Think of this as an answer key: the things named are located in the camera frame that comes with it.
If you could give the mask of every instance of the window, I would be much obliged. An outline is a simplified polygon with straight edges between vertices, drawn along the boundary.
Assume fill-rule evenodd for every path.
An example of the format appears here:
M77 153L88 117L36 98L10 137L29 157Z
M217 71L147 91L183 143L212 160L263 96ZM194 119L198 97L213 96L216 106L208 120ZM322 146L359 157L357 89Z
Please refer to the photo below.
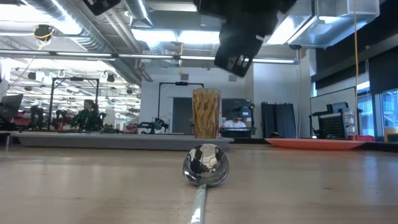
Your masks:
M373 105L371 95L358 94L358 108L362 110L359 114L359 128L361 135L374 136Z
M382 93L381 102L384 127L398 128L397 90Z

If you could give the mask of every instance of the orange tray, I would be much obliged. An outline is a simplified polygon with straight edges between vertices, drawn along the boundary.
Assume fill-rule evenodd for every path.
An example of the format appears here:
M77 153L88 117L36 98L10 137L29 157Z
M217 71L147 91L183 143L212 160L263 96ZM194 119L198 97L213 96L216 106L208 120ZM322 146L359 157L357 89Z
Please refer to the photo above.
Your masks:
M352 150L362 146L362 141L329 140L329 139L286 139L286 138L267 138L267 142L276 147L288 149L307 149L307 150Z

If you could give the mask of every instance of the door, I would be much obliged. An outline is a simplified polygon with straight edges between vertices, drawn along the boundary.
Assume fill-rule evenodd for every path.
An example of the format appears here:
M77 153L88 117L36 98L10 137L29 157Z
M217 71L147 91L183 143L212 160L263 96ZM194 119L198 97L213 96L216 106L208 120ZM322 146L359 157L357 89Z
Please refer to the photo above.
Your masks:
M173 99L173 133L193 134L192 98Z

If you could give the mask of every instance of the metal spoon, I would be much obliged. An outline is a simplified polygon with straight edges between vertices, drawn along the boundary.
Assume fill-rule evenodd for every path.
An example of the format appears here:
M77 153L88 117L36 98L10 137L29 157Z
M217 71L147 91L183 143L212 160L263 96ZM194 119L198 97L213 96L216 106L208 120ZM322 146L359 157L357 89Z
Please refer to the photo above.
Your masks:
M224 151L213 144L202 144L193 148L184 159L184 177L198 186L193 202L191 224L204 224L206 187L221 183L229 171L228 159Z

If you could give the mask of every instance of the spoon handle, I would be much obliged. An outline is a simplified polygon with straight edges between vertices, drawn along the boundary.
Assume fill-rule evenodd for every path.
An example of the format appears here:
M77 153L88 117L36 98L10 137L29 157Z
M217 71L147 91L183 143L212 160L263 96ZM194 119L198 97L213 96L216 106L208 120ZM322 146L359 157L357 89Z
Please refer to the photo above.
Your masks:
M205 223L206 184L199 185L193 201L192 218L188 224Z

